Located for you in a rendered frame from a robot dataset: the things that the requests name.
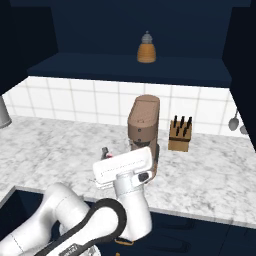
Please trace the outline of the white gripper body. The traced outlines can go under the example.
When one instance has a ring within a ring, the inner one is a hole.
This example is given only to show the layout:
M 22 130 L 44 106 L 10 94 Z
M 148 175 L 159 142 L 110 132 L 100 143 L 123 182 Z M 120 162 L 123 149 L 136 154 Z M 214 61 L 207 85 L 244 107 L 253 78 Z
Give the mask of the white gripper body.
M 114 181 L 124 174 L 131 175 L 132 185 L 137 187 L 153 177 L 151 149 L 143 147 L 93 164 L 96 186 L 112 187 Z

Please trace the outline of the grey metal cylinder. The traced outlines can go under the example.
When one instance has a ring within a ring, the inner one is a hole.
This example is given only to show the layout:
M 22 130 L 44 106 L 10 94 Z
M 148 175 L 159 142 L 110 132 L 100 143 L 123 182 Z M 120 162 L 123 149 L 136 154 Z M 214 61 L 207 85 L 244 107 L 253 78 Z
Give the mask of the grey metal cylinder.
M 0 129 L 9 126 L 12 119 L 9 116 L 3 97 L 0 96 Z

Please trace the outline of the grey hanging ladle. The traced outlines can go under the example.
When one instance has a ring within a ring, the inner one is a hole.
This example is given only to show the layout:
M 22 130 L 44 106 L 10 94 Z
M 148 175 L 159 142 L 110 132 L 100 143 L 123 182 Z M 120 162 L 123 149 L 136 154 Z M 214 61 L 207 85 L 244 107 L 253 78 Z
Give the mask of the grey hanging ladle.
M 235 131 L 238 128 L 239 119 L 237 118 L 237 115 L 238 112 L 235 112 L 234 117 L 229 120 L 228 127 L 231 131 Z

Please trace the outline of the wooden knife block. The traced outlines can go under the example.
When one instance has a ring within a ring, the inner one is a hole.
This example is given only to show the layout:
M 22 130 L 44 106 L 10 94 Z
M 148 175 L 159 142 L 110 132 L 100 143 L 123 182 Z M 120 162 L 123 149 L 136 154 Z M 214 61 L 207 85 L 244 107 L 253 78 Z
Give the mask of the wooden knife block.
M 182 116 L 181 119 L 174 116 L 174 119 L 170 123 L 168 149 L 187 152 L 191 137 L 192 118 L 189 117 L 188 120 L 185 120 L 184 116 Z

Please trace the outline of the orange jar with grey lid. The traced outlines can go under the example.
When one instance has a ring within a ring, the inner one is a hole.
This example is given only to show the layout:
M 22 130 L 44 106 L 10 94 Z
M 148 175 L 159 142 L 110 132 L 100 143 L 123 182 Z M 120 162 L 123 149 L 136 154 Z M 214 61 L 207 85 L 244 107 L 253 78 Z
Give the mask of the orange jar with grey lid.
M 144 64 L 156 61 L 156 50 L 153 44 L 153 38 L 148 31 L 142 36 L 141 44 L 137 52 L 137 61 Z

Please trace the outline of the brown coffee machine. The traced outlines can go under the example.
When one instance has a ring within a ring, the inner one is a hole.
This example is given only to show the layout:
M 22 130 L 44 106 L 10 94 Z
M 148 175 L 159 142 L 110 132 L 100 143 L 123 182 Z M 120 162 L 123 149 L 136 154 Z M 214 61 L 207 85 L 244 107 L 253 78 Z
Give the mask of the brown coffee machine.
M 138 96 L 130 111 L 127 125 L 132 150 L 145 146 L 151 149 L 154 160 L 153 176 L 156 176 L 160 146 L 158 144 L 160 99 L 153 95 Z

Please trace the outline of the navy cabinet door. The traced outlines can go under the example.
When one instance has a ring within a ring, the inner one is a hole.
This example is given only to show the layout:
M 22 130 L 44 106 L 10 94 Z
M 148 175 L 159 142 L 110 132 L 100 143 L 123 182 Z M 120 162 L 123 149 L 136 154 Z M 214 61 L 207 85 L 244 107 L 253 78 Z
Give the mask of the navy cabinet door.
M 50 7 L 12 6 L 11 0 L 0 0 L 0 96 L 56 53 Z
M 232 81 L 230 92 L 256 152 L 256 0 L 234 7 L 222 60 Z

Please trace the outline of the navy wall cabinet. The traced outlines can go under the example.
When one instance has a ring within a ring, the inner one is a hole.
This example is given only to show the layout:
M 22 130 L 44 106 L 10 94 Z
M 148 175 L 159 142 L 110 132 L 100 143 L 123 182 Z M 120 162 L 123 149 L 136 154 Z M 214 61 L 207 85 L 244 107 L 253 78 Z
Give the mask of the navy wall cabinet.
M 47 77 L 226 88 L 225 0 L 50 0 L 58 52 L 29 69 Z M 142 36 L 156 61 L 140 63 Z

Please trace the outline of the navy base cabinets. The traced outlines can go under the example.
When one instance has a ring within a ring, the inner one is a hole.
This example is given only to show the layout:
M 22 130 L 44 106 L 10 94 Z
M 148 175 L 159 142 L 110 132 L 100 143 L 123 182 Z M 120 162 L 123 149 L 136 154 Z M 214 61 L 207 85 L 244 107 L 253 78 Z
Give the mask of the navy base cabinets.
M 0 240 L 35 212 L 40 193 L 12 191 L 0 206 Z M 101 256 L 256 256 L 256 230 L 153 212 L 153 230 L 127 246 L 98 246 Z

